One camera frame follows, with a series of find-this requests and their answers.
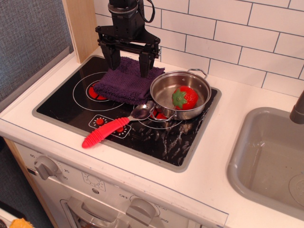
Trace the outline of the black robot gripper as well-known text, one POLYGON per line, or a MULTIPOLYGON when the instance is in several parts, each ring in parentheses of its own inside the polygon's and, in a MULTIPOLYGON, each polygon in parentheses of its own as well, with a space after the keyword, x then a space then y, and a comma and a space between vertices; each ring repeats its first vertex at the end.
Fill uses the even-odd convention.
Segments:
POLYGON ((108 66, 116 70, 121 63, 120 51, 139 54, 141 77, 146 78, 154 59, 160 55, 160 38, 145 29, 145 21, 139 12, 132 16, 113 14, 113 25, 97 26, 98 43, 108 66))

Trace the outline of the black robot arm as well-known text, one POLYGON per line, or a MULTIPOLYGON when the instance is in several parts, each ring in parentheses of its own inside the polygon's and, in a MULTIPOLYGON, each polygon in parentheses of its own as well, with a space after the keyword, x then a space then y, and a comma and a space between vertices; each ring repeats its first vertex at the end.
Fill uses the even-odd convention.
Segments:
POLYGON ((145 18, 142 0, 110 0, 108 10, 112 15, 111 26, 97 26, 97 40, 110 69, 115 70, 121 63, 121 51, 138 54, 141 77, 147 77, 159 57, 161 39, 145 29, 155 16, 153 2, 152 15, 145 18))

